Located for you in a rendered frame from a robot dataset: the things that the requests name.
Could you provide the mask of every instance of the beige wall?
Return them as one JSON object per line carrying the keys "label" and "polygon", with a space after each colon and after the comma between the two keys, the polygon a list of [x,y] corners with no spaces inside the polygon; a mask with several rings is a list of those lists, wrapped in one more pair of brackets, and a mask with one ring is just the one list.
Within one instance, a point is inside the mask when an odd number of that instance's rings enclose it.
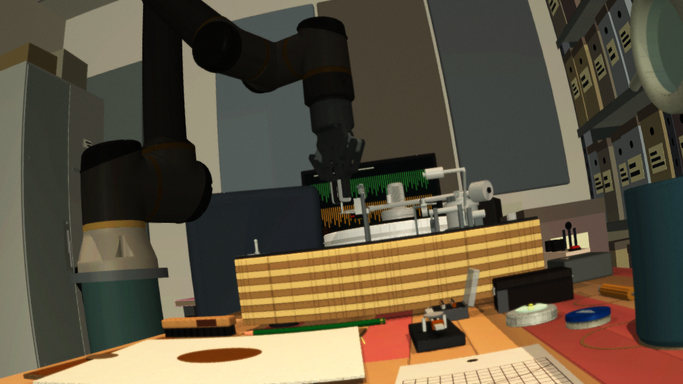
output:
{"label": "beige wall", "polygon": [[[313,4],[310,0],[205,1],[232,20]],[[498,197],[503,203],[503,213],[590,198],[581,140],[576,136],[578,125],[574,116],[574,105],[569,96],[562,58],[555,45],[553,25],[548,17],[545,2],[529,0],[529,5],[539,30],[541,47],[546,57],[550,84],[555,96],[570,183],[566,186],[500,195]],[[142,59],[142,2],[118,0],[69,19],[66,23],[64,48],[88,63],[88,76],[139,62]],[[221,191],[221,179],[217,145],[215,75],[203,71],[194,63],[191,49],[187,44],[183,44],[183,56],[187,137],[196,145],[198,160],[206,164],[211,171],[214,192],[217,193]],[[194,295],[189,272],[185,225],[151,224],[150,232],[160,266],[169,268],[169,278],[159,280],[164,317],[182,316],[182,309],[176,308],[173,301]]]}
{"label": "beige wall", "polygon": [[0,0],[0,55],[32,43],[48,52],[63,48],[66,20],[34,0]]}

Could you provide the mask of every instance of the teal cylindrical pedestal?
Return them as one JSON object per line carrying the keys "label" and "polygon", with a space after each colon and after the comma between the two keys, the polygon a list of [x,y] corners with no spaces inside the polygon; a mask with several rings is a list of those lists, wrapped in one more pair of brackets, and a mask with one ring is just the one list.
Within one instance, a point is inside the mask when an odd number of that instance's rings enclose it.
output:
{"label": "teal cylindrical pedestal", "polygon": [[84,282],[81,288],[90,353],[163,333],[157,279]]}
{"label": "teal cylindrical pedestal", "polygon": [[683,178],[624,192],[636,333],[641,342],[683,348]]}

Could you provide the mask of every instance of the green pencil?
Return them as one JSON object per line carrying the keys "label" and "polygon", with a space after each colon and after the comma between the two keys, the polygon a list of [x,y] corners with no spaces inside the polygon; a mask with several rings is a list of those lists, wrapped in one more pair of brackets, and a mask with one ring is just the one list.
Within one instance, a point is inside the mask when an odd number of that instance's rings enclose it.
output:
{"label": "green pencil", "polygon": [[320,331],[321,329],[335,329],[335,328],[346,328],[346,327],[367,327],[370,325],[379,325],[379,324],[386,324],[386,320],[384,318],[382,318],[382,319],[372,319],[372,320],[361,320],[359,322],[340,322],[340,323],[336,323],[336,324],[309,325],[307,327],[254,329],[253,331],[247,331],[244,334],[245,334],[245,336],[286,334],[289,332]]}

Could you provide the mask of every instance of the green waveform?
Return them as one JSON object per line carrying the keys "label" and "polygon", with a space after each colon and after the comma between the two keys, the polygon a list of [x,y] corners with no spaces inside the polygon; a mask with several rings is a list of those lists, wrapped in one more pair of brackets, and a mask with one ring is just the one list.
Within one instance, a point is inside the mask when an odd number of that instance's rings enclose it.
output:
{"label": "green waveform", "polygon": [[[365,186],[366,196],[385,196],[386,186],[392,183],[401,183],[406,192],[408,189],[426,188],[429,186],[429,181],[422,176],[424,170],[397,172],[390,174],[382,174],[379,176],[359,177],[351,179],[351,195],[354,198],[358,196],[358,189],[356,186],[362,184]],[[330,200],[330,183],[318,183],[313,186],[320,193],[320,199],[326,203]]]}

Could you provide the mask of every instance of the binder label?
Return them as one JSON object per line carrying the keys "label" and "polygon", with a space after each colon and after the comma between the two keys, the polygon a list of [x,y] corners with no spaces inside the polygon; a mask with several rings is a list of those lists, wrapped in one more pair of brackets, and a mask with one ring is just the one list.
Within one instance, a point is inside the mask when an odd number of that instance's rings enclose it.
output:
{"label": "binder label", "polygon": [[614,65],[619,62],[619,53],[616,52],[616,44],[614,39],[610,40],[607,44],[607,57],[609,57],[609,62]]}
{"label": "binder label", "polygon": [[626,169],[626,163],[619,164],[619,179],[621,179],[621,186],[628,185],[628,171]]}
{"label": "binder label", "polygon": [[550,15],[555,16],[555,12],[559,8],[557,0],[548,0],[548,9],[550,9]]}
{"label": "binder label", "polygon": [[611,170],[606,170],[602,173],[602,187],[605,193],[614,191],[614,185],[612,185]]}
{"label": "binder label", "polygon": [[652,174],[666,171],[666,158],[664,157],[664,143],[659,143],[648,150]]}
{"label": "binder label", "polygon": [[619,31],[619,38],[623,46],[623,52],[627,53],[631,49],[631,26],[628,24],[628,21]]}
{"label": "binder label", "polygon": [[576,80],[576,77],[572,79],[572,94],[574,94],[574,100],[581,96],[581,91],[579,90],[579,81]]}
{"label": "binder label", "polygon": [[579,78],[581,79],[581,89],[585,94],[586,91],[593,86],[593,82],[590,80],[590,67],[584,68],[581,74],[579,75]]}
{"label": "binder label", "polygon": [[636,155],[628,159],[628,176],[631,179],[631,184],[643,180],[645,178],[643,160],[642,157],[640,157],[640,155]]}
{"label": "binder label", "polygon": [[593,179],[595,180],[595,192],[599,195],[602,193],[602,173],[596,173]]}
{"label": "binder label", "polygon": [[600,81],[607,74],[607,68],[604,67],[604,62],[602,61],[602,54],[598,55],[595,60],[593,60],[593,65],[595,65],[595,73],[597,74],[597,80]]}

